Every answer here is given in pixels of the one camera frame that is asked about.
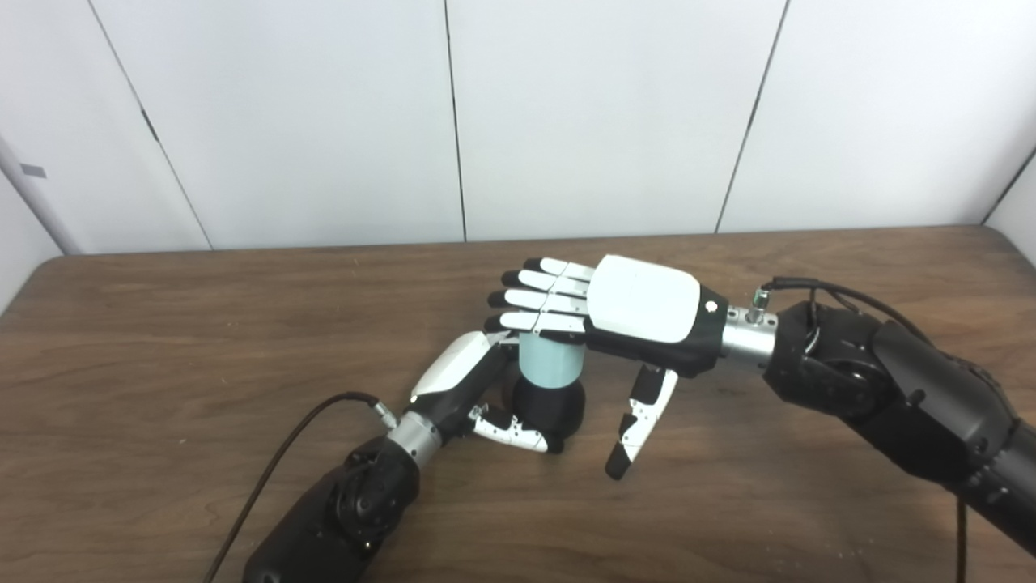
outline wood grain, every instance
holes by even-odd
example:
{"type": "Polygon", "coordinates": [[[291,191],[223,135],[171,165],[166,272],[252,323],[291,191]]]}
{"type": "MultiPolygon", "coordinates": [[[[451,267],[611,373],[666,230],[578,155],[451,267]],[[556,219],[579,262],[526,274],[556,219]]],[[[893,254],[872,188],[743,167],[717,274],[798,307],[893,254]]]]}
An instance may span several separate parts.
{"type": "MultiPolygon", "coordinates": [[[[982,227],[60,258],[0,317],[4,579],[198,581],[313,405],[361,389],[401,408],[447,344],[491,314],[502,270],[606,252],[690,270],[736,304],[778,272],[869,291],[986,367],[1036,420],[1036,269],[982,227]]],[[[366,581],[952,580],[951,497],[749,372],[681,381],[611,482],[604,461],[635,373],[587,358],[585,422],[559,457],[451,444],[366,581]]],[[[238,581],[301,491],[378,431],[359,407],[318,418],[220,580],[238,581]]],[[[1036,577],[974,514],[971,540],[970,581],[1036,577]]]]}

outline white wall panel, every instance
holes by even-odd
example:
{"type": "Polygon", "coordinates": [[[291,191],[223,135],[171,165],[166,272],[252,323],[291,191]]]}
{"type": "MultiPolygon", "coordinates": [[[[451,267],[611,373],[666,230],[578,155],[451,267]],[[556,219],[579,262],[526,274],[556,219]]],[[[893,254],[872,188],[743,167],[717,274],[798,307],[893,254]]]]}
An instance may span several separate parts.
{"type": "Polygon", "coordinates": [[[449,8],[469,238],[715,228],[783,2],[449,8]]]}
{"type": "Polygon", "coordinates": [[[94,0],[217,247],[459,240],[440,0],[94,0]]]}
{"type": "Polygon", "coordinates": [[[36,266],[60,254],[15,186],[0,173],[0,314],[36,266]]]}
{"type": "Polygon", "coordinates": [[[1036,162],[1029,162],[986,224],[1007,235],[1036,264],[1036,162]]]}
{"type": "Polygon", "coordinates": [[[1036,2],[793,0],[721,231],[979,222],[1036,142],[1036,2]]]}
{"type": "Polygon", "coordinates": [[[86,253],[207,249],[85,1],[0,2],[0,135],[26,196],[86,253]]]}

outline light blue cylinder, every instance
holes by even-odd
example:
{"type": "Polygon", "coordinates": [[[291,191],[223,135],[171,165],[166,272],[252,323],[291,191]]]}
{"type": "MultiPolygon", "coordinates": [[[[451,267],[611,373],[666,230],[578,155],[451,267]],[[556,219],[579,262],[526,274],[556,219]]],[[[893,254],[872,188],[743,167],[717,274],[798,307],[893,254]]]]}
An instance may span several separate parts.
{"type": "Polygon", "coordinates": [[[585,345],[563,345],[538,334],[518,336],[518,368],[530,383],[544,389],[571,385],[582,374],[585,345]]]}

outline black base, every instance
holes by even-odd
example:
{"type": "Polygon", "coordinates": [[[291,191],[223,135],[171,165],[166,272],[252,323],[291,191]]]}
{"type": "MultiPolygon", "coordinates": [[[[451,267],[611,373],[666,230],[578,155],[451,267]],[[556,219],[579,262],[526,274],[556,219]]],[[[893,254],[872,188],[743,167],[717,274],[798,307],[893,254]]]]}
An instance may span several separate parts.
{"type": "Polygon", "coordinates": [[[522,376],[511,393],[511,411],[524,427],[567,439],[582,425],[586,392],[578,379],[560,389],[544,389],[522,376]]]}

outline robotic arm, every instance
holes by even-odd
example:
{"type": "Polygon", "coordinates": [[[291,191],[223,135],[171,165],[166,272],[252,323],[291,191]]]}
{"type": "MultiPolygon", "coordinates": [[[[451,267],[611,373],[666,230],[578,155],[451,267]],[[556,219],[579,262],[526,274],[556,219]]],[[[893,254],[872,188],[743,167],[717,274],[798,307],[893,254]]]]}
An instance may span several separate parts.
{"type": "Polygon", "coordinates": [[[508,334],[464,334],[421,378],[398,421],[375,406],[387,435],[354,449],[303,495],[253,553],[243,581],[357,580],[416,499],[421,470],[454,438],[474,433],[533,451],[557,450],[549,436],[479,405],[516,342],[508,334]]]}
{"type": "Polygon", "coordinates": [[[487,329],[646,363],[606,464],[612,478],[641,451],[677,378],[726,358],[759,371],[781,400],[837,416],[1036,556],[1036,432],[988,374],[933,348],[888,307],[845,287],[778,278],[756,291],[751,307],[735,308],[687,272],[615,255],[596,268],[529,259],[503,282],[520,288],[494,294],[490,304],[519,312],[490,319],[487,329]],[[810,301],[769,314],[772,291],[789,288],[809,289],[810,301]],[[817,289],[845,308],[817,304],[817,289]],[[846,296],[893,321],[859,312],[846,296]]]}

